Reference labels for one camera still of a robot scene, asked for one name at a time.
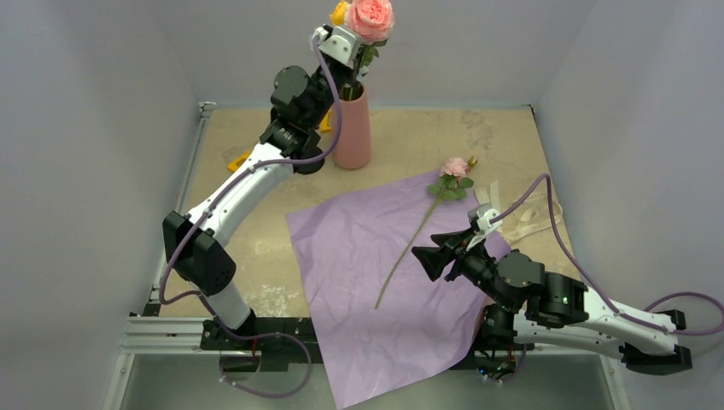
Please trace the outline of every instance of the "flower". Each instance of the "flower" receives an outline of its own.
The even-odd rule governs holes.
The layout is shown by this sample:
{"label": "flower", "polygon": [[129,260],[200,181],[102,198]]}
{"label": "flower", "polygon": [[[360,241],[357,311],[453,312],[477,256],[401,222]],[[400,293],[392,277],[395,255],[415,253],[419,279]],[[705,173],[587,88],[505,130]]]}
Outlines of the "flower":
{"label": "flower", "polygon": [[389,37],[394,26],[394,13],[389,0],[353,0],[344,15],[344,22],[362,42],[372,44]]}
{"label": "flower", "polygon": [[335,11],[332,12],[330,15],[330,20],[332,20],[332,24],[335,26],[339,26],[344,23],[344,15],[347,11],[347,7],[349,7],[349,3],[347,3],[347,0],[341,0],[337,7],[335,7]]}
{"label": "flower", "polygon": [[452,175],[458,181],[468,176],[470,166],[468,162],[460,157],[450,158],[440,169],[440,176]]}

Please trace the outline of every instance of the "robotic arm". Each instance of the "robotic arm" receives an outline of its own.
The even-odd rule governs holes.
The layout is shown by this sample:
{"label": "robotic arm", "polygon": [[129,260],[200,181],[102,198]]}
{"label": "robotic arm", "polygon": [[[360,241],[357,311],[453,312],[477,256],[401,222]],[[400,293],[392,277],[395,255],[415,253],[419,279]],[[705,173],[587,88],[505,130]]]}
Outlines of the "robotic arm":
{"label": "robotic arm", "polygon": [[[345,26],[321,26],[312,36],[312,41],[316,39],[324,60],[320,64],[328,73],[321,65],[312,75],[297,66],[282,69],[274,79],[270,124],[251,156],[204,202],[186,215],[171,212],[163,221],[169,266],[198,289],[238,336],[255,334],[255,316],[232,282],[236,264],[224,247],[272,189],[292,173],[315,173],[323,166],[324,159],[303,164],[290,160],[322,154],[315,130],[334,102],[330,80],[337,93],[355,81],[361,39]],[[259,165],[267,162],[276,163]]]}
{"label": "robotic arm", "polygon": [[[675,330],[686,328],[684,314],[672,310],[649,313],[613,302],[581,281],[546,267],[513,250],[499,261],[485,250],[485,237],[499,227],[499,212],[483,204],[469,212],[471,228],[433,235],[436,248],[414,247],[430,280],[452,263],[446,281],[465,276],[496,303],[483,311],[476,345],[548,343],[590,350],[622,360],[634,372],[667,375],[692,368],[691,352],[678,344]],[[525,313],[519,313],[527,303]],[[661,327],[634,323],[622,313]]]}

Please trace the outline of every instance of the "vase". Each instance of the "vase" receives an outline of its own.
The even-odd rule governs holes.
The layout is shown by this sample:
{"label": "vase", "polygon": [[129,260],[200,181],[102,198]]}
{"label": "vase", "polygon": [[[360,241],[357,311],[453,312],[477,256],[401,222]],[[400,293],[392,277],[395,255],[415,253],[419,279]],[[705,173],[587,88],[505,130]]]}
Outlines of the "vase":
{"label": "vase", "polygon": [[[330,116],[332,130],[336,129],[336,115]],[[332,151],[332,158],[338,167],[359,169],[370,162],[372,140],[370,132],[370,107],[367,90],[362,86],[362,95],[352,101],[342,100],[342,134]]]}

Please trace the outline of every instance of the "pink rose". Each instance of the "pink rose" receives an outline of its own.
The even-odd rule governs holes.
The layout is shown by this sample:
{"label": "pink rose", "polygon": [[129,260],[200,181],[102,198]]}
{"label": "pink rose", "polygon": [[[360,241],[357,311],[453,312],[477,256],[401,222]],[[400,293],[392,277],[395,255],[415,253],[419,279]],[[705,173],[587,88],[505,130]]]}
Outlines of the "pink rose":
{"label": "pink rose", "polygon": [[372,44],[389,37],[394,26],[394,13],[389,0],[353,0],[344,15],[344,22],[362,41]]}
{"label": "pink rose", "polygon": [[470,167],[468,162],[462,158],[450,158],[440,170],[440,176],[452,175],[458,181],[468,176]]}

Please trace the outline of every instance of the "wrapping paper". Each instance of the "wrapping paper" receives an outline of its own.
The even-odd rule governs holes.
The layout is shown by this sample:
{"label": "wrapping paper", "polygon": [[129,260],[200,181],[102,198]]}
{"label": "wrapping paper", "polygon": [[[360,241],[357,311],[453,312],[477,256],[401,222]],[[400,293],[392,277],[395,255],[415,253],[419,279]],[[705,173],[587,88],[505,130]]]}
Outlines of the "wrapping paper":
{"label": "wrapping paper", "polygon": [[[412,253],[374,308],[434,201],[426,187],[437,178],[425,173],[287,215],[339,409],[443,372],[470,349],[484,294],[465,278],[430,282]],[[470,191],[464,200],[442,203],[414,244],[434,246],[430,234],[468,228],[467,212],[477,205]],[[510,250],[497,234],[486,244],[491,255]]]}

